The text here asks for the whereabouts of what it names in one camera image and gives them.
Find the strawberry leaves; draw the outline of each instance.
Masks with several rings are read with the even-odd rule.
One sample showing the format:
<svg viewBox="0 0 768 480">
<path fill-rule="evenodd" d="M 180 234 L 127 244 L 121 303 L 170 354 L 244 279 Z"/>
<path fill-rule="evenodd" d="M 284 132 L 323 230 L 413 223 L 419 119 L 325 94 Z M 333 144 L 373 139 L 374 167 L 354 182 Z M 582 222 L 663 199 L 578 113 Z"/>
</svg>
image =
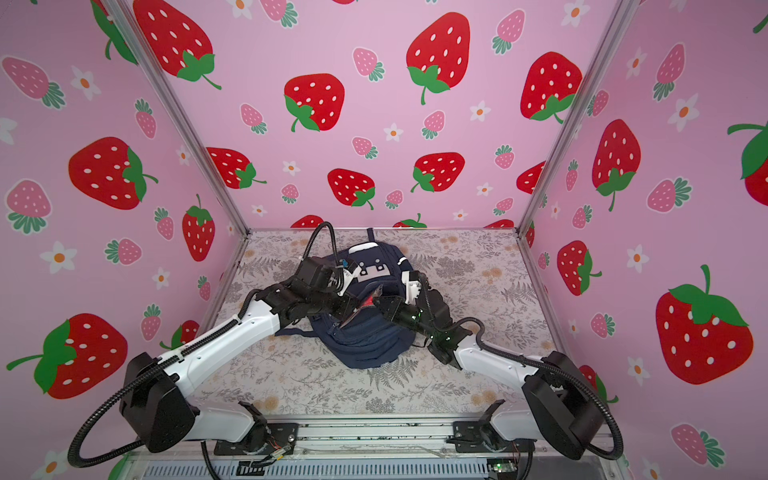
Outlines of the strawberry leaves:
<svg viewBox="0 0 768 480">
<path fill-rule="evenodd" d="M 419 87 L 424 87 L 422 90 L 422 105 L 426 105 L 424 94 L 427 92 L 427 89 L 433 94 L 442 93 L 443 91 L 451 89 L 447 83 L 437 79 L 437 69 L 437 65 L 433 65 L 425 71 L 421 71 L 421 69 L 417 67 L 408 67 L 408 72 L 411 74 L 413 83 L 417 84 Z"/>
<path fill-rule="evenodd" d="M 179 73 L 177 73 L 176 76 L 188 81 L 198 81 L 200 80 L 200 77 L 202 77 L 205 78 L 205 80 L 215 88 L 221 90 L 220 85 L 214 84 L 211 80 L 208 79 L 208 77 L 205 76 L 206 74 L 214 71 L 215 56 L 216 55 L 209 53 L 203 55 L 198 60 L 194 57 L 194 55 L 185 50 L 182 57 L 184 57 L 184 64 L 186 67 L 179 70 Z"/>
</svg>

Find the strawberry wallpaper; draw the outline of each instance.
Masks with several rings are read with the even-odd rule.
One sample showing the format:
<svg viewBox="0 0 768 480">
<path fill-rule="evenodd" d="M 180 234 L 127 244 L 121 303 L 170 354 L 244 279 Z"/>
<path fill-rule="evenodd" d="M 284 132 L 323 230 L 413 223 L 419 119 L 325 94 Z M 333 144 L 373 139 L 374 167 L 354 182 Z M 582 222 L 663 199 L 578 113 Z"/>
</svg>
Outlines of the strawberry wallpaper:
<svg viewBox="0 0 768 480">
<path fill-rule="evenodd" d="M 250 226 L 456 228 L 519 223 L 614 4 L 133 10 Z"/>
<path fill-rule="evenodd" d="M 129 359 L 195 337 L 239 237 L 100 2 L 13 2 L 0 65 L 3 477 L 104 480 L 72 437 Z"/>
<path fill-rule="evenodd" d="M 765 478 L 768 10 L 724 8 L 642 2 L 527 235 L 625 478 Z"/>
</svg>

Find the floral tablecloth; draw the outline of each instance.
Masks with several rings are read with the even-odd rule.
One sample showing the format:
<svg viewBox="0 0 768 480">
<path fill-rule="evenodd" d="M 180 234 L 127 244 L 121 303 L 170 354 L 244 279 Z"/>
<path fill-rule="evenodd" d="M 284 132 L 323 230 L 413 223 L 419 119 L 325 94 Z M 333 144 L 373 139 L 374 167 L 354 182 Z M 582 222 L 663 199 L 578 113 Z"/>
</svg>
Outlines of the floral tablecloth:
<svg viewBox="0 0 768 480">
<path fill-rule="evenodd" d="M 217 322 L 235 314 L 252 288 L 294 273 L 310 232 L 257 231 Z M 337 230 L 339 249 L 367 241 L 364 230 Z M 511 232 L 500 230 L 377 230 L 440 290 L 454 320 L 476 316 L 484 338 L 527 354 L 553 350 L 551 334 Z M 313 255 L 330 253 L 327 231 Z M 299 327 L 311 329 L 307 320 Z M 318 340 L 271 336 L 219 369 L 196 392 L 200 399 L 252 402 L 265 414 L 482 412 L 497 399 L 525 408 L 525 399 L 487 377 L 442 365 L 412 347 L 375 369 L 348 369 Z"/>
</svg>

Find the pink strawberry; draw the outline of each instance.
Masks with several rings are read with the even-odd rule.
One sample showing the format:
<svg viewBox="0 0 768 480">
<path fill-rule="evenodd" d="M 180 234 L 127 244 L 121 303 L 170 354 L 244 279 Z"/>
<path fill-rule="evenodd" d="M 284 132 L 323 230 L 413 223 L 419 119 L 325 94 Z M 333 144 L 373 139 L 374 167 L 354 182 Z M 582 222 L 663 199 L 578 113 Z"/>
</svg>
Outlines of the pink strawberry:
<svg viewBox="0 0 768 480">
<path fill-rule="evenodd" d="M 576 210 L 576 213 L 574 214 L 574 218 L 571 221 L 573 226 L 575 228 L 578 228 L 581 230 L 582 228 L 587 226 L 587 223 L 589 223 L 592 220 L 592 207 L 589 205 L 584 205 L 583 207 L 579 207 Z"/>
<path fill-rule="evenodd" d="M 607 338 L 609 335 L 613 336 L 616 331 L 616 324 L 614 319 L 607 313 L 598 313 L 592 318 L 590 322 L 592 331 L 595 332 L 600 338 Z"/>
<path fill-rule="evenodd" d="M 576 180 L 578 179 L 578 162 L 576 159 L 571 160 L 568 165 L 568 173 L 565 175 L 565 188 L 570 192 L 576 186 Z"/>
<path fill-rule="evenodd" d="M 370 160 L 379 155 L 379 151 L 373 146 L 373 142 L 367 138 L 354 137 L 352 139 L 352 146 L 360 157 L 365 157 Z"/>
<path fill-rule="evenodd" d="M 265 134 L 266 123 L 264 123 L 264 117 L 261 116 L 256 108 L 251 107 L 248 104 L 242 104 L 240 106 L 240 118 L 243 119 L 243 123 L 250 127 L 250 130 L 254 134 Z"/>
<path fill-rule="evenodd" d="M 427 140 L 431 140 L 437 137 L 438 132 L 445 126 L 445 112 L 437 110 L 429 114 L 424 119 L 424 128 L 422 128 L 422 136 Z"/>
<path fill-rule="evenodd" d="M 22 94 L 56 110 L 67 104 L 58 84 L 49 82 L 43 69 L 30 61 L 6 55 L 2 58 L 2 67 Z"/>
<path fill-rule="evenodd" d="M 667 178 L 648 195 L 647 205 L 651 210 L 668 214 L 673 207 L 680 208 L 690 200 L 690 192 L 694 188 L 688 180 L 678 177 L 674 182 Z"/>
<path fill-rule="evenodd" d="M 515 201 L 512 199 L 512 197 L 505 198 L 496 204 L 496 208 L 493 209 L 493 214 L 497 216 L 506 214 L 510 209 L 512 209 L 512 204 L 514 202 Z"/>
<path fill-rule="evenodd" d="M 210 282 L 204 275 L 197 279 L 197 288 L 200 291 L 201 299 L 206 302 L 210 300 Z"/>
<path fill-rule="evenodd" d="M 157 222 L 157 232 L 170 240 L 174 237 L 174 219 L 168 216 L 168 210 L 158 208 L 154 211 L 154 221 Z"/>
<path fill-rule="evenodd" d="M 122 263 L 127 266 L 141 258 L 141 247 L 130 238 L 124 238 L 120 243 L 117 240 L 107 243 L 104 253 L 107 254 L 107 260 L 112 263 Z"/>
<path fill-rule="evenodd" d="M 667 57 L 659 65 L 654 85 L 654 100 L 662 101 L 674 90 L 674 81 L 680 78 L 685 68 L 685 45 L 673 46 Z"/>
<path fill-rule="evenodd" d="M 147 138 L 154 138 L 155 132 L 157 132 L 157 122 L 152 116 L 152 109 L 149 108 L 149 104 L 144 101 L 143 98 L 136 100 L 136 123 L 139 124 L 139 128 L 147 135 Z"/>
<path fill-rule="evenodd" d="M 699 465 L 706 465 L 707 461 L 714 468 L 725 465 L 725 452 L 704 430 L 699 432 L 692 425 L 681 423 L 674 426 L 670 434 L 675 445 Z"/>
<path fill-rule="evenodd" d="M 384 65 L 376 57 L 376 53 L 365 48 L 355 48 L 352 52 L 357 73 L 368 77 L 370 81 L 379 81 L 384 78 Z"/>
<path fill-rule="evenodd" d="M 496 149 L 496 160 L 494 162 L 499 168 L 506 170 L 512 166 L 513 161 L 515 161 L 515 154 L 512 153 L 512 147 L 502 145 Z"/>
<path fill-rule="evenodd" d="M 44 217 L 51 214 L 51 202 L 37 182 L 19 181 L 5 196 L 5 204 L 13 210 L 8 214 L 13 230 L 29 235 L 47 227 Z"/>
<path fill-rule="evenodd" d="M 280 22 L 283 28 L 293 28 L 299 23 L 299 14 L 293 9 L 293 3 L 286 0 L 261 0 L 264 13 L 273 22 Z"/>
<path fill-rule="evenodd" d="M 141 335 L 148 342 L 154 338 L 160 329 L 160 307 L 154 303 L 147 307 L 144 319 L 141 320 Z"/>
<path fill-rule="evenodd" d="M 546 270 L 549 266 L 549 253 L 543 252 L 538 256 L 538 267 L 542 270 Z"/>
<path fill-rule="evenodd" d="M 299 198 L 299 189 L 294 184 L 287 184 L 280 193 L 283 194 L 283 201 L 288 204 L 296 203 L 296 200 Z"/>
<path fill-rule="evenodd" d="M 402 192 L 400 190 L 394 190 L 389 192 L 386 196 L 386 207 L 390 210 L 394 210 L 402 203 Z"/>
<path fill-rule="evenodd" d="M 493 38 L 493 49 L 496 55 L 503 55 L 507 50 L 512 50 L 512 44 L 523 35 L 525 25 L 525 10 L 518 8 L 504 17 L 496 27 L 498 36 Z"/>
</svg>

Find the white flower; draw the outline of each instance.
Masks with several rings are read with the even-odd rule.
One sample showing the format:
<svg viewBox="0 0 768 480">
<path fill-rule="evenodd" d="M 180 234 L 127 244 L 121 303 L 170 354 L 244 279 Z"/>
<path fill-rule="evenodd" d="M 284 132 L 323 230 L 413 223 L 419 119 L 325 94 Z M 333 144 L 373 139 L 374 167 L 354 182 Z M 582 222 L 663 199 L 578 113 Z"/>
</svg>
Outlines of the white flower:
<svg viewBox="0 0 768 480">
<path fill-rule="evenodd" d="M 634 53 L 634 57 L 627 60 L 627 78 L 629 77 L 637 77 L 640 74 L 640 66 L 645 61 L 645 58 L 648 56 L 647 53 L 643 53 L 640 50 L 640 47 L 637 47 L 637 51 Z"/>
<path fill-rule="evenodd" d="M 296 176 L 296 172 L 300 172 L 301 169 L 296 166 L 296 162 L 283 162 L 283 171 L 288 172 L 291 177 Z"/>
<path fill-rule="evenodd" d="M 674 105 L 676 111 L 672 114 L 670 119 L 667 120 L 667 123 L 677 124 L 677 131 L 683 131 L 683 128 L 685 128 L 685 124 L 688 121 L 699 117 L 698 109 L 694 108 L 698 99 L 699 94 L 694 94 L 688 101 L 685 101 L 682 98 L 678 99 Z"/>
<path fill-rule="evenodd" d="M 152 280 L 154 280 L 158 290 L 164 286 L 168 286 L 168 277 L 170 277 L 170 272 L 163 270 L 162 266 L 157 269 L 157 273 L 152 276 Z"/>
<path fill-rule="evenodd" d="M 11 136 L 11 130 L 18 125 L 10 118 L 0 118 L 0 141 L 4 141 L 8 145 L 13 145 L 13 137 Z"/>
<path fill-rule="evenodd" d="M 400 135 L 402 135 L 402 130 L 397 128 L 396 124 L 392 124 L 391 127 L 385 128 L 384 133 L 386 134 L 386 140 L 394 140 L 394 141 L 400 141 Z"/>
<path fill-rule="evenodd" d="M 94 75 L 91 72 L 86 71 L 83 73 L 80 71 L 80 68 L 72 65 L 72 73 L 74 73 L 74 78 L 69 83 L 73 87 L 82 90 L 88 100 L 93 100 L 94 95 L 101 93 L 101 89 L 94 83 Z"/>
<path fill-rule="evenodd" d="M 65 270 L 74 270 L 74 262 L 72 262 L 72 259 L 77 254 L 77 250 L 74 248 L 65 249 L 64 245 L 57 240 L 53 244 L 53 251 L 41 253 L 40 258 L 51 263 L 51 274 L 53 274 L 62 268 Z"/>
<path fill-rule="evenodd" d="M 491 113 L 491 108 L 485 106 L 485 100 L 477 104 L 476 107 L 470 107 L 469 111 L 472 112 L 472 116 L 469 118 L 472 120 L 485 121 L 485 114 Z"/>
<path fill-rule="evenodd" d="M 484 195 L 487 197 L 488 194 L 491 193 L 491 190 L 493 190 L 493 187 L 490 187 L 488 182 L 485 182 L 483 185 L 478 185 L 478 196 Z"/>
<path fill-rule="evenodd" d="M 240 18 L 242 15 L 247 19 L 250 17 L 250 6 L 253 5 L 253 0 L 227 0 L 227 3 L 232 5 L 232 16 L 234 18 Z"/>
<path fill-rule="evenodd" d="M 67 451 L 61 453 L 48 452 L 45 454 L 45 464 L 32 474 L 34 480 L 51 480 L 54 475 L 67 471 Z"/>
<path fill-rule="evenodd" d="M 190 164 L 190 153 L 187 151 L 187 147 L 184 145 L 181 145 L 178 150 L 176 150 L 176 155 L 179 156 L 179 163 L 182 165 L 187 165 L 189 167 Z"/>
<path fill-rule="evenodd" d="M 587 12 L 589 12 L 589 5 L 584 5 L 584 0 L 576 0 L 573 3 L 566 3 L 564 8 L 565 16 L 563 17 L 563 21 L 560 22 L 560 25 L 562 26 L 573 25 L 574 27 L 578 27 L 578 24 L 581 23 L 581 16 L 586 15 Z"/>
<path fill-rule="evenodd" d="M 636 249 L 627 248 L 627 255 L 629 260 L 627 261 L 627 268 L 634 267 L 638 273 L 643 272 L 643 263 L 648 263 L 648 255 L 643 255 L 643 246 L 638 245 Z"/>
<path fill-rule="evenodd" d="M 568 322 L 568 331 L 571 332 L 571 335 L 576 338 L 576 334 L 578 333 L 578 327 L 576 326 L 576 320 L 571 320 Z"/>
<path fill-rule="evenodd" d="M 648 480 L 664 480 L 659 473 L 659 464 L 650 463 L 643 457 L 643 463 L 645 464 L 645 470 L 643 470 L 643 476 Z"/>
<path fill-rule="evenodd" d="M 637 360 L 634 360 L 632 357 L 628 356 L 627 360 L 629 361 L 629 370 L 627 370 L 627 374 L 633 376 L 637 380 L 639 386 L 643 386 L 643 379 L 650 378 L 650 373 L 643 368 L 643 359 L 638 358 Z"/>
</svg>

